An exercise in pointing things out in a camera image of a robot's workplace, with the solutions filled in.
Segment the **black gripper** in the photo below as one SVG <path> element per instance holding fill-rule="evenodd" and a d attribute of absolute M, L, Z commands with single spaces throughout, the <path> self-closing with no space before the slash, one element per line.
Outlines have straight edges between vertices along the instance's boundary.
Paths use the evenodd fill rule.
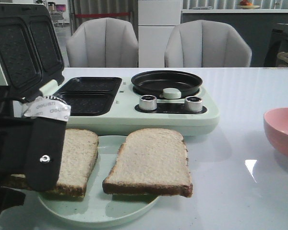
<path fill-rule="evenodd" d="M 0 86 L 0 214 L 25 201 L 23 192 L 3 186 L 11 174 L 24 172 L 35 191 L 55 187 L 66 130 L 66 122 L 61 120 L 14 117 L 13 101 L 22 99 L 12 97 L 9 86 Z"/>

